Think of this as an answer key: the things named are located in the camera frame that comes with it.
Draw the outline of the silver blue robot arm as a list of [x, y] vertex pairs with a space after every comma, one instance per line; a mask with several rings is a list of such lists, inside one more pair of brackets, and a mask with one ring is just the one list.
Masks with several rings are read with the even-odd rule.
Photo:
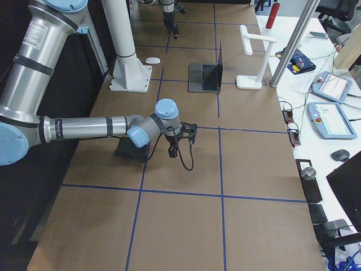
[[149, 116], [88, 117], [75, 106], [76, 96], [61, 97], [62, 115], [39, 112], [45, 91], [69, 36], [87, 34], [102, 74], [107, 61], [87, 1], [29, 1], [31, 20], [21, 47], [1, 76], [1, 165], [21, 160], [30, 148], [52, 141], [127, 136], [141, 148], [154, 138], [175, 140], [182, 124], [176, 103], [162, 99]]

